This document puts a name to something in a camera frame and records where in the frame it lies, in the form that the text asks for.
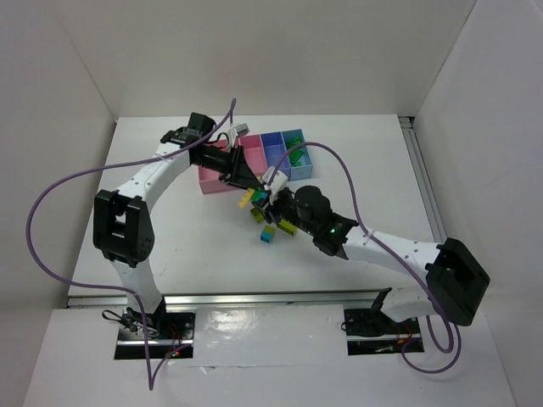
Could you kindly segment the long yellow lego brick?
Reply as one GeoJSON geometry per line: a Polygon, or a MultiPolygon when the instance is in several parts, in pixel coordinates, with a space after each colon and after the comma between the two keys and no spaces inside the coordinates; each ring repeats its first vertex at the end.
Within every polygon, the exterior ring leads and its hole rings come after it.
{"type": "Polygon", "coordinates": [[[245,208],[248,205],[248,203],[250,202],[250,200],[251,200],[254,193],[255,193],[254,189],[248,189],[247,192],[242,197],[242,199],[238,202],[238,207],[240,209],[245,208]]]}

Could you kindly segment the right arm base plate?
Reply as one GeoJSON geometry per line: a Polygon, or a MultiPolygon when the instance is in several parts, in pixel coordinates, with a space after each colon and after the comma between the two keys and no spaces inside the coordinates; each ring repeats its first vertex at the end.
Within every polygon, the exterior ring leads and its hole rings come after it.
{"type": "Polygon", "coordinates": [[[347,306],[340,329],[346,336],[349,356],[423,353],[424,344],[417,318],[395,322],[370,308],[347,306]]]}

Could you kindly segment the dark green lego plate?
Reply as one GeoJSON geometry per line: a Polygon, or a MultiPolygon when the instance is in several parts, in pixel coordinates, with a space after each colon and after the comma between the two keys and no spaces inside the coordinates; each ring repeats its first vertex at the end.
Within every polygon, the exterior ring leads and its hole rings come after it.
{"type": "Polygon", "coordinates": [[[296,149],[294,150],[289,156],[289,162],[293,167],[301,166],[302,158],[303,158],[303,150],[302,149],[296,149]]]}

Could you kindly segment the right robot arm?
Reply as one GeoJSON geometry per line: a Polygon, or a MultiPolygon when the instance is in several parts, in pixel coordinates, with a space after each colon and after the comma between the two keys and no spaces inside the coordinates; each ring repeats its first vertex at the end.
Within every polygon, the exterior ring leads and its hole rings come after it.
{"type": "Polygon", "coordinates": [[[490,284],[490,277],[467,246],[455,239],[425,243],[363,229],[333,212],[318,187],[272,192],[261,187],[253,206],[272,224],[285,220],[308,234],[315,247],[330,257],[362,261],[412,277],[417,287],[384,289],[373,309],[402,322],[440,315],[458,326],[470,326],[490,284]]]}

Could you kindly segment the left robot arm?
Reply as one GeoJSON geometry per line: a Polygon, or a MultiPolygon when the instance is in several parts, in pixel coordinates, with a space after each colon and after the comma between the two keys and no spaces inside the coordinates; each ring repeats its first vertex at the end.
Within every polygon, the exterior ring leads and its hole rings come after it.
{"type": "Polygon", "coordinates": [[[150,213],[169,185],[191,165],[219,173],[220,181],[232,187],[260,185],[244,148],[236,143],[238,137],[248,134],[248,126],[232,124],[224,148],[205,141],[215,131],[216,123],[209,116],[191,114],[187,125],[161,137],[153,163],[144,165],[114,191],[101,190],[95,196],[92,242],[128,291],[127,314],[133,326],[146,325],[162,332],[168,323],[149,255],[155,240],[150,213]]]}

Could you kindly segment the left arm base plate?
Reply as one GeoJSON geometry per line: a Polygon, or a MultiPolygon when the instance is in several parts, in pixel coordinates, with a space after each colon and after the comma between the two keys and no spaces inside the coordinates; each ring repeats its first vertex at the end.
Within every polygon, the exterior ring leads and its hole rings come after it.
{"type": "MultiPolygon", "coordinates": [[[[121,314],[112,310],[102,311],[102,317],[119,324],[115,345],[115,360],[144,360],[143,325],[129,318],[123,310],[121,314]]],[[[160,360],[168,353],[171,359],[191,359],[193,357],[193,338],[196,313],[191,311],[168,312],[165,327],[159,330],[150,328],[148,334],[151,360],[160,360]]]]}

